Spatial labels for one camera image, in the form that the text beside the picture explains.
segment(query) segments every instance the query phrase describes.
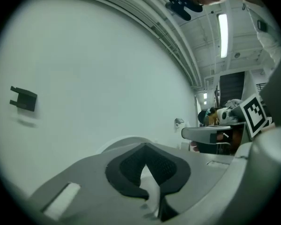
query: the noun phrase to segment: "metal railing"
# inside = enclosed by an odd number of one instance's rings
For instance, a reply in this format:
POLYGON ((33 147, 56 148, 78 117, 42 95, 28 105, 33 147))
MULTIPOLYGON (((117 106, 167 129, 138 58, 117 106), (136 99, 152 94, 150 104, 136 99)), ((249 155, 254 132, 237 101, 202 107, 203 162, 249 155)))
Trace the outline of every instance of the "metal railing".
POLYGON ((266 83, 258 83, 258 84, 256 84, 257 91, 260 92, 264 88, 265 85, 266 85, 266 83))

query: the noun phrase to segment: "ceiling light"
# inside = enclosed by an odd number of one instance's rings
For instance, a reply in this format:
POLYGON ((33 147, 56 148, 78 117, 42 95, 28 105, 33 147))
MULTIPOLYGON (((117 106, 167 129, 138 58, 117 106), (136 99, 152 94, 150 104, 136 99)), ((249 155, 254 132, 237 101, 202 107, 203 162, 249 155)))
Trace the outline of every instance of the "ceiling light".
POLYGON ((221 29, 221 58, 225 58, 228 52, 228 20, 227 14, 219 15, 221 29))

